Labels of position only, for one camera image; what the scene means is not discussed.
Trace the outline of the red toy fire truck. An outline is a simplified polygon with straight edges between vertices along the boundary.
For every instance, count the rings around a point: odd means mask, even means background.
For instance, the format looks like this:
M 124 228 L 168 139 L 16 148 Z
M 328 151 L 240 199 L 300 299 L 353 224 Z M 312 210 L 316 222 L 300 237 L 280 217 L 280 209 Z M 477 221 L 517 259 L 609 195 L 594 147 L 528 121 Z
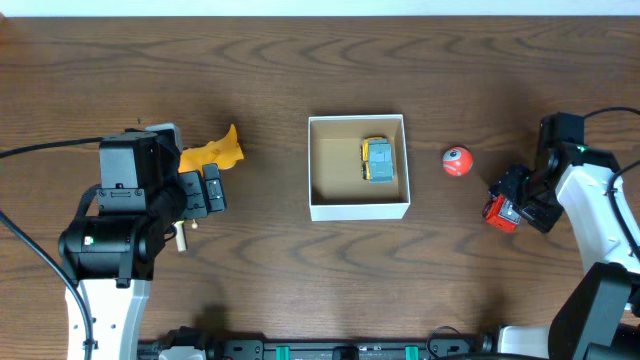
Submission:
M 512 202 L 504 195 L 491 197 L 485 204 L 482 215 L 489 225 L 506 233 L 514 232 L 521 219 Z

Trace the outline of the orange toy dinosaur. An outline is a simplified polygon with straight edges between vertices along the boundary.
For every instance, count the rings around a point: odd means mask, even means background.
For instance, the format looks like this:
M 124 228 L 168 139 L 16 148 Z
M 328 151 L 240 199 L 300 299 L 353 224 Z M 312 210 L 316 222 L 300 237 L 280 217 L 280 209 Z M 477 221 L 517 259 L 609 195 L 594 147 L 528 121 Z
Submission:
M 243 159 L 244 153 L 238 142 L 236 127 L 231 124 L 229 131 L 222 139 L 184 150 L 180 157 L 178 172 L 203 172 L 204 166 L 210 164 L 216 164 L 220 170 L 228 170 Z

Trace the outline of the yellow grey toy truck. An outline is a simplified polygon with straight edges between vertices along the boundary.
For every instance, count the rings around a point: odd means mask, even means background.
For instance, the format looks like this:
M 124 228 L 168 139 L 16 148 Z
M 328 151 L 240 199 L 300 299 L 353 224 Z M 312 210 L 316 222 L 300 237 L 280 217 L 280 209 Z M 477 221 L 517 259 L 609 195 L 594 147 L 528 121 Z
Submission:
M 394 177 L 392 145 L 385 137 L 369 137 L 360 147 L 362 176 L 370 184 L 391 183 Z

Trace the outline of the yellow round toy with stick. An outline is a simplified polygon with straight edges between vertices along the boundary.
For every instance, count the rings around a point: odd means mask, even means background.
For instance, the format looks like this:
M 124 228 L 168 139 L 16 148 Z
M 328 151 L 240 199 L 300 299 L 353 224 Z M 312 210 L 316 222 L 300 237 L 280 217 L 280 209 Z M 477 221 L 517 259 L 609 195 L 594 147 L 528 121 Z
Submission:
M 174 239 L 176 241 L 177 250 L 179 252 L 186 252 L 188 250 L 187 239 L 184 230 L 184 222 L 177 221 L 173 224 L 175 230 Z

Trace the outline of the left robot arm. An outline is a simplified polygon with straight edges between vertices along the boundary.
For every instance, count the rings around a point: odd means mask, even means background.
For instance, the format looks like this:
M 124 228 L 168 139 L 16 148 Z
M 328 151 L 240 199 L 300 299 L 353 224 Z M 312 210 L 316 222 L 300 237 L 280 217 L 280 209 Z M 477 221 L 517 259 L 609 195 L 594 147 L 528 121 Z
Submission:
M 166 234 L 182 221 L 226 208 L 216 165 L 180 172 L 183 145 L 172 123 L 128 130 L 100 142 L 98 213 L 81 205 L 59 239 L 63 270 L 81 296 L 88 321 L 70 309 L 68 356 L 81 359 L 82 331 L 94 359 L 134 359 L 150 296 L 154 262 Z

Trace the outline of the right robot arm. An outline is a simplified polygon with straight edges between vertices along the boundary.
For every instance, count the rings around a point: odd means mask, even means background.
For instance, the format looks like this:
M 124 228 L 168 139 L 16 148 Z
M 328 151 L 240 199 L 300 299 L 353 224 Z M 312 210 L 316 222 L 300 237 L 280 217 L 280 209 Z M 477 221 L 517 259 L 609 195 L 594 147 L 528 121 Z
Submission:
M 485 221 L 512 232 L 521 221 L 549 232 L 567 216 L 585 275 L 548 326 L 505 326 L 487 359 L 636 359 L 639 227 L 623 192 L 625 168 L 585 143 L 585 119 L 556 113 L 540 122 L 535 165 L 513 165 L 489 189 Z

